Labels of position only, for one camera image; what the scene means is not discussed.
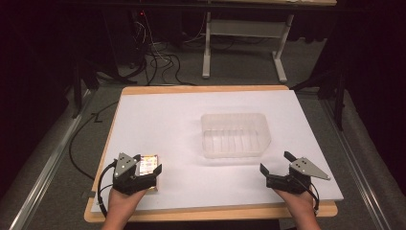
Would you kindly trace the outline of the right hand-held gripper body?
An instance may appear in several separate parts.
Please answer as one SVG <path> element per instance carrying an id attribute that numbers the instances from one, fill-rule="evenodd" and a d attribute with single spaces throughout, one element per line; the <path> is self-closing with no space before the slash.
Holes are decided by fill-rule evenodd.
<path id="1" fill-rule="evenodd" d="M 275 179 L 266 179 L 266 187 L 300 195 L 309 190 L 311 178 L 330 180 L 330 177 L 305 157 L 290 162 L 287 175 L 277 175 Z"/>

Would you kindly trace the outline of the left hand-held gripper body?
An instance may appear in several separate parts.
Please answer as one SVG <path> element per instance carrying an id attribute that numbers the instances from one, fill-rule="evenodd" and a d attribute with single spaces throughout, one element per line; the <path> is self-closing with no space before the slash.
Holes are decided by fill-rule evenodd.
<path id="1" fill-rule="evenodd" d="M 136 163 L 133 156 L 121 152 L 117 159 L 117 165 L 113 172 L 113 188 L 126 195 L 133 195 L 138 191 L 136 188 Z"/>

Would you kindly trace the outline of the colourful printed small box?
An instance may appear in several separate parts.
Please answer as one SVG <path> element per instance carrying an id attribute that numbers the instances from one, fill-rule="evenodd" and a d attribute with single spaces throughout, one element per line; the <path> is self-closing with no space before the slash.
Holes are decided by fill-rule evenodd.
<path id="1" fill-rule="evenodd" d="M 136 188 L 142 190 L 157 190 L 158 178 L 152 178 L 152 171 L 158 167 L 157 155 L 141 155 L 141 161 L 136 163 Z"/>

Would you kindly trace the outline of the clear plastic container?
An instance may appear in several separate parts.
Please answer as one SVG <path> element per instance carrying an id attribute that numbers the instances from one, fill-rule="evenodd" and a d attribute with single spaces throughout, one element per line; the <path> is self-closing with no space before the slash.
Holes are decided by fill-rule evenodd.
<path id="1" fill-rule="evenodd" d="M 272 140 L 260 113 L 205 114 L 201 128 L 204 155 L 212 159 L 259 157 Z"/>

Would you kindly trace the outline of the person's left hand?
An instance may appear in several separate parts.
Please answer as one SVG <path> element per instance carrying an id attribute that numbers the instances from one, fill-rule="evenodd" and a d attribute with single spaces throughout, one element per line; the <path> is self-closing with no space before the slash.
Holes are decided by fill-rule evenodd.
<path id="1" fill-rule="evenodd" d="M 127 223 L 130 217 L 135 213 L 137 205 L 146 193 L 147 190 L 142 190 L 133 195 L 126 195 L 115 189 L 111 189 L 106 221 L 115 222 L 116 224 Z"/>

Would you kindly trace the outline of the person's right hand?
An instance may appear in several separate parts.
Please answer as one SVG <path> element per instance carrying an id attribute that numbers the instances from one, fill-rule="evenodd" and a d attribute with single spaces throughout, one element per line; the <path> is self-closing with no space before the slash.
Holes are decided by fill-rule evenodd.
<path id="1" fill-rule="evenodd" d="M 313 197 L 310 193 L 304 192 L 300 195 L 294 195 L 280 190 L 276 190 L 275 193 L 285 202 L 289 213 L 294 219 L 310 219 L 315 217 Z"/>

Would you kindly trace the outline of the white board sheet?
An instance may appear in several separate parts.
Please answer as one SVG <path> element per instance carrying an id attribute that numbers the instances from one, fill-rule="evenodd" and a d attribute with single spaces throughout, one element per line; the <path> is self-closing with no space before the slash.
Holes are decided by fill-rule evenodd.
<path id="1" fill-rule="evenodd" d="M 201 118 L 205 114 L 260 113 L 267 119 L 271 143 L 253 158 L 208 159 Z M 107 166 L 122 152 L 155 154 L 163 166 L 157 193 L 147 195 L 142 210 L 169 210 L 274 204 L 259 168 L 285 175 L 289 151 L 330 171 L 302 107 L 290 90 L 218 93 L 122 95 L 104 149 Z"/>

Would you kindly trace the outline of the black metal stand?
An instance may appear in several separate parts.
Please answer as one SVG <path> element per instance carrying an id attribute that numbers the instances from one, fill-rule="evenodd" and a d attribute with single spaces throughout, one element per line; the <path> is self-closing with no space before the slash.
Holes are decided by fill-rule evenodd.
<path id="1" fill-rule="evenodd" d="M 84 108 L 84 93 L 82 86 L 90 91 L 97 90 L 100 83 L 97 80 L 95 67 L 87 60 L 78 58 L 73 66 L 73 96 L 75 110 L 73 117 L 77 118 Z"/>
<path id="2" fill-rule="evenodd" d="M 321 100 L 334 98 L 333 121 L 335 125 L 342 130 L 342 113 L 344 106 L 344 93 L 346 83 L 347 68 L 342 64 L 336 64 L 334 67 L 323 73 L 316 74 L 308 80 L 302 81 L 291 87 L 291 90 L 298 92 L 308 87 L 317 86 L 317 96 Z"/>

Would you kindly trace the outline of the wooden table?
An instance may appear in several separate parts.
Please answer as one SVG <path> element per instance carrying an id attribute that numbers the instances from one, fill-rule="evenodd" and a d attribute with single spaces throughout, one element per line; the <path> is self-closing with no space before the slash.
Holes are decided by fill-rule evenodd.
<path id="1" fill-rule="evenodd" d="M 169 93 L 218 93 L 218 92 L 242 92 L 242 91 L 269 91 L 290 90 L 283 85 L 237 85 L 237 86 L 137 86 L 126 87 L 122 95 L 145 95 Z M 330 180 L 314 177 L 313 183 L 320 193 L 319 214 L 322 217 L 334 217 L 338 210 L 336 203 L 342 199 L 341 191 L 332 172 L 326 172 Z M 149 190 L 147 195 L 157 193 L 157 190 Z M 280 219 L 288 217 L 289 213 L 282 200 L 274 204 L 220 206 L 203 208 L 177 208 L 169 210 L 142 210 L 138 205 L 132 220 L 140 222 L 152 221 L 186 221 L 186 220 L 224 220 L 224 219 Z"/>

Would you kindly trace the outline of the metal floor rail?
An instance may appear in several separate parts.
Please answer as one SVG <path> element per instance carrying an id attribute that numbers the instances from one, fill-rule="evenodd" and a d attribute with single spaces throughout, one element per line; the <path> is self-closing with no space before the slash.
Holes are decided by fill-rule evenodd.
<path id="1" fill-rule="evenodd" d="M 94 94 L 95 90 L 90 89 L 79 94 L 82 107 L 76 108 L 74 103 L 68 106 L 11 184 L 3 201 L 5 209 L 11 212 L 11 221 L 6 224 L 6 230 L 27 228 L 56 174 L 68 142 L 79 125 L 82 110 L 86 108 Z"/>
<path id="2" fill-rule="evenodd" d="M 367 177 L 363 173 L 351 147 L 345 133 L 338 127 L 333 117 L 333 109 L 329 101 L 320 101 L 322 109 L 327 114 L 327 118 L 332 125 L 334 132 L 340 142 L 340 145 L 344 151 L 344 155 L 347 164 L 350 167 L 351 176 L 356 184 L 357 190 L 360 193 L 364 204 L 372 218 L 372 222 L 376 227 L 376 230 L 392 230 L 387 218 L 385 217 L 381 206 L 377 200 L 375 192 L 373 191 Z"/>

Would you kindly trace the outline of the white metal desk frame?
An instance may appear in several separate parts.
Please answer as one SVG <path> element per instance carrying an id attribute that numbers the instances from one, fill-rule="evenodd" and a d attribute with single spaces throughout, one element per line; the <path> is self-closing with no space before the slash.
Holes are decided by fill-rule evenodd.
<path id="1" fill-rule="evenodd" d="M 282 52 L 291 29 L 293 19 L 293 14 L 289 14 L 283 22 L 212 19 L 212 15 L 207 12 L 202 78 L 208 79 L 211 75 L 211 37 L 213 35 L 229 35 L 277 38 L 279 40 L 278 49 L 273 51 L 271 55 L 279 81 L 281 83 L 286 83 L 287 77 L 282 65 Z"/>

